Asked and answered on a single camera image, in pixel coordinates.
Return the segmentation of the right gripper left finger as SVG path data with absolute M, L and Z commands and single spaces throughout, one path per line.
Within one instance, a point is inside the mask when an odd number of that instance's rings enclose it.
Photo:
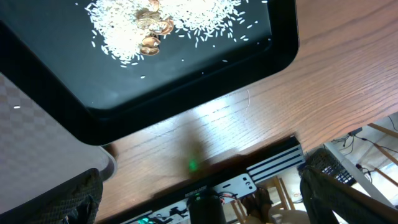
M 28 202 L 1 214 L 1 224 L 94 223 L 103 180 L 92 168 Z

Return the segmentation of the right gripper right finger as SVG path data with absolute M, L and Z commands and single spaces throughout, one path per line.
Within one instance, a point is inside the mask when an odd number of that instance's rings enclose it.
M 313 167 L 301 173 L 300 191 L 311 224 L 397 223 L 397 210 L 343 184 Z

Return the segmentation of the rice food scraps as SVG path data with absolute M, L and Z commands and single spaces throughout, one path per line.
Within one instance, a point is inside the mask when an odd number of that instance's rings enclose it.
M 92 46 L 141 79 L 217 67 L 271 35 L 265 1 L 91 1 L 85 10 Z

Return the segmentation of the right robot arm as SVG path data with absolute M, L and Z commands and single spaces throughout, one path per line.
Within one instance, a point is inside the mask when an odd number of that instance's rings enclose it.
M 310 223 L 397 223 L 397 210 L 306 166 L 300 190 Z M 94 223 L 103 182 L 89 169 L 62 185 L 1 215 L 1 223 Z M 225 223 L 221 198 L 207 193 L 188 201 L 192 223 Z

